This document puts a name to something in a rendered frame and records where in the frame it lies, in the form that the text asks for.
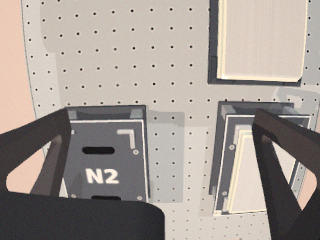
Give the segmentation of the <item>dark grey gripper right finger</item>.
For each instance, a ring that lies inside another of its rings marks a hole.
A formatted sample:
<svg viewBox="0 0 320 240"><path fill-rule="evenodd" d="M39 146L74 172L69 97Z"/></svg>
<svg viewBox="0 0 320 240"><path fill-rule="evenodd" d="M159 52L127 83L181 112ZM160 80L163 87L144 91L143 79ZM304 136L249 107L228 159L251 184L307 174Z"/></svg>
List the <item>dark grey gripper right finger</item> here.
<svg viewBox="0 0 320 240"><path fill-rule="evenodd" d="M318 240L320 133L258 108L252 125L252 137L271 240ZM303 210L285 178L272 141L316 177L316 189Z"/></svg>

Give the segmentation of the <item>cream well plate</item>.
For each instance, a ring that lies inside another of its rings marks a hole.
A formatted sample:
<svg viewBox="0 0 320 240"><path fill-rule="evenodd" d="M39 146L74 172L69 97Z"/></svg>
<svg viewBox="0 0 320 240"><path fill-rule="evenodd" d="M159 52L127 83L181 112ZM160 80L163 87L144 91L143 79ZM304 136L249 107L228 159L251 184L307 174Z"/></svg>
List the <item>cream well plate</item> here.
<svg viewBox="0 0 320 240"><path fill-rule="evenodd" d="M305 42L306 42L306 27L307 27L307 1L306 0L306 19L305 19L305 36L301 77L303 72ZM219 0L219 14L218 14L218 64L217 64L217 78L221 79L242 79L242 80L270 80L270 81L291 81L297 82L299 79L292 78L273 78L273 77L250 77L250 76L224 76L225 70L225 49L226 49L226 18L227 18L227 0ZM300 78L301 78L300 77Z"/></svg>
<svg viewBox="0 0 320 240"><path fill-rule="evenodd" d="M251 130L239 130L238 144L236 145L234 165L233 165L232 177L231 177L229 194L228 194L228 203L227 203L227 208L226 208L229 211L229 213L266 211L266 209L263 209L263 210L231 212L233 200L234 200L234 195L235 195L235 190L236 190L236 185L237 185L237 180L238 180L239 169L240 169L240 163L241 163L241 157L242 157L242 151L243 151L243 145L244 145L244 138L250 138L250 137L252 137L252 129Z"/></svg>

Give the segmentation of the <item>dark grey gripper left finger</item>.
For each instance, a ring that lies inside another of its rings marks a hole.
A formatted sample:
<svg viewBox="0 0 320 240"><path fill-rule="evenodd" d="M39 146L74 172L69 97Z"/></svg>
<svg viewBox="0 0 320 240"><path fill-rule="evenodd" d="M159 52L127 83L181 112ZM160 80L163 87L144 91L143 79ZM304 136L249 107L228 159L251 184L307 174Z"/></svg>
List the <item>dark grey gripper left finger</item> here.
<svg viewBox="0 0 320 240"><path fill-rule="evenodd" d="M62 108L0 134L0 189L8 190L9 173L51 141L30 193L59 196L71 133L68 111Z"/></svg>

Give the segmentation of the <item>grey flat base plate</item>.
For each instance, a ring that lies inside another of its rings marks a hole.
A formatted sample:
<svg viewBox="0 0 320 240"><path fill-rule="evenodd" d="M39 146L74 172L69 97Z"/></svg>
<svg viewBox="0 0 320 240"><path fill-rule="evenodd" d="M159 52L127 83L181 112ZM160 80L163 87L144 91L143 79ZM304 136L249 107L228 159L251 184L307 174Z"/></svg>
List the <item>grey flat base plate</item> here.
<svg viewBox="0 0 320 240"><path fill-rule="evenodd" d="M320 113L320 0L307 1L301 87L208 85L209 0L20 0L35 120L64 107L146 105L150 196L165 240L271 240L266 213L213 216L218 101Z"/></svg>

